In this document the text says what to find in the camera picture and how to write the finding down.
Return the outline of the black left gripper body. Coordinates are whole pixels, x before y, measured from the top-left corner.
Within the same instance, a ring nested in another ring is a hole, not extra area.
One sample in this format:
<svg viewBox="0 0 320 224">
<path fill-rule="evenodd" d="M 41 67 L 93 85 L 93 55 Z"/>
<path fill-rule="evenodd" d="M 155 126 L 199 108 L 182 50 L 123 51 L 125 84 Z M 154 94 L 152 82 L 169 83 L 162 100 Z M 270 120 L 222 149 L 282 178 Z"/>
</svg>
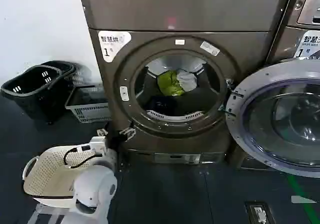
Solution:
<svg viewBox="0 0 320 224">
<path fill-rule="evenodd" d="M 118 131 L 108 132 L 107 146 L 109 149 L 118 149 L 121 143 L 121 136 Z"/>
</svg>

